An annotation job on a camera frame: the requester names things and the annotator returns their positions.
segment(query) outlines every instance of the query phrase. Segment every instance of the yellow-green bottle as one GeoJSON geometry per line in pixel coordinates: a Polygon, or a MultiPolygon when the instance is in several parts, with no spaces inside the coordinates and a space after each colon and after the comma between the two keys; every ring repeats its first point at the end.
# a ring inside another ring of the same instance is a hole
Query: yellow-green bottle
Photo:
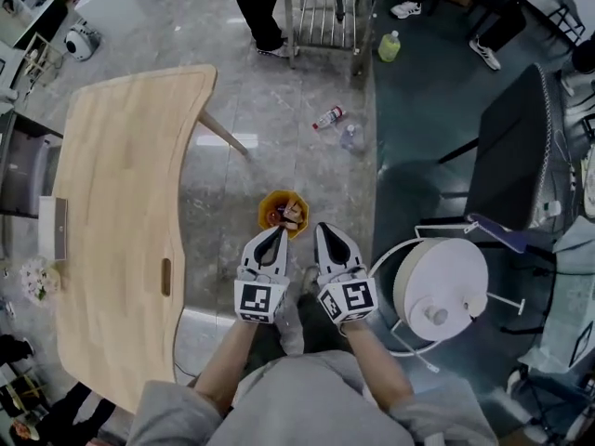
{"type": "Polygon", "coordinates": [[[393,30],[382,37],[380,46],[378,47],[378,55],[385,63],[390,63],[397,58],[397,53],[401,49],[401,42],[399,41],[399,32],[393,30]]]}

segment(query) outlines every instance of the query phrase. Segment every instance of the spool of cable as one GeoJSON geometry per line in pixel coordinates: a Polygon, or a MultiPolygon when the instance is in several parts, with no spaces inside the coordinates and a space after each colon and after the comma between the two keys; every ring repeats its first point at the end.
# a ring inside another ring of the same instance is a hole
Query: spool of cable
{"type": "Polygon", "coordinates": [[[394,307],[416,335],[443,341],[460,334],[485,310],[487,284],[487,264],[475,244],[426,239],[399,267],[394,307]]]}

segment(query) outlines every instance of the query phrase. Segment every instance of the gray sleeve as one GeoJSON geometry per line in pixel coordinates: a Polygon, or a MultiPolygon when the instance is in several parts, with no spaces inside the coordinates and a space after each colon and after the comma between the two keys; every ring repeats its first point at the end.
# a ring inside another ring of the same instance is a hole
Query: gray sleeve
{"type": "Polygon", "coordinates": [[[460,378],[393,406],[390,416],[407,428],[415,442],[443,433],[446,444],[498,444],[471,386],[460,378]]]}
{"type": "Polygon", "coordinates": [[[147,382],[127,446],[198,446],[206,444],[223,420],[191,388],[147,382]]]}

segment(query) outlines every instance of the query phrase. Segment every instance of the gray shirt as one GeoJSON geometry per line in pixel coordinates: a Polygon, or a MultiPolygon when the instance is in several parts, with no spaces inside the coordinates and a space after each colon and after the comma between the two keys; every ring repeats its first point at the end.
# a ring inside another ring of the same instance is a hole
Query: gray shirt
{"type": "Polygon", "coordinates": [[[437,433],[448,445],[497,445],[463,380],[400,402],[388,414],[363,389],[355,358],[340,351],[285,357],[253,372],[225,419],[188,387],[149,382],[128,446],[409,446],[437,433]]]}

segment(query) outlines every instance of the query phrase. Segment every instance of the red and white bottle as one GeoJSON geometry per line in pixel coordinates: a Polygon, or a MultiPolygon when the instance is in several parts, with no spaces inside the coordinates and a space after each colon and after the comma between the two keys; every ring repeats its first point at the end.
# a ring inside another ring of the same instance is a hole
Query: red and white bottle
{"type": "Polygon", "coordinates": [[[331,125],[333,122],[337,121],[340,117],[345,115],[345,111],[343,111],[339,106],[335,106],[329,112],[323,114],[323,116],[316,122],[312,124],[314,129],[323,129],[328,125],[331,125]]]}

